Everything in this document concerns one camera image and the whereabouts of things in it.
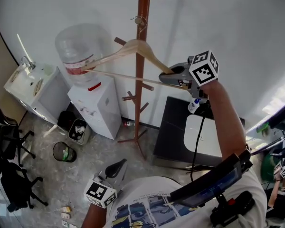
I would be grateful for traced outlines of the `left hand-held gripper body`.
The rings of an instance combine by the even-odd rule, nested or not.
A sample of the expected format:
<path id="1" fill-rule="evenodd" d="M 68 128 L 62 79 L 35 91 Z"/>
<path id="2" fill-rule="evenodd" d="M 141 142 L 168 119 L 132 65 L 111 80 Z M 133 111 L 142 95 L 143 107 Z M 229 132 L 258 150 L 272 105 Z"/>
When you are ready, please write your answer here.
<path id="1" fill-rule="evenodd" d="M 116 173 L 100 171 L 89 180 L 84 195 L 89 202 L 101 208 L 108 207 L 117 199 Z"/>

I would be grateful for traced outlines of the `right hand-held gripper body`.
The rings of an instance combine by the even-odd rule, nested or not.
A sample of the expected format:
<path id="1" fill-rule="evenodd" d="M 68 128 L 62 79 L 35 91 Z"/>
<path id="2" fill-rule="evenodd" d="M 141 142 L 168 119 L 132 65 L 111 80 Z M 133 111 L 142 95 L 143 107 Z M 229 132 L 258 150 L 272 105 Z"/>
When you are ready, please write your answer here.
<path id="1" fill-rule="evenodd" d="M 201 87 L 218 79 L 219 63 L 211 50 L 189 56 L 187 63 L 182 65 L 180 73 L 182 84 L 188 85 L 188 91 L 193 98 L 206 98 Z"/>

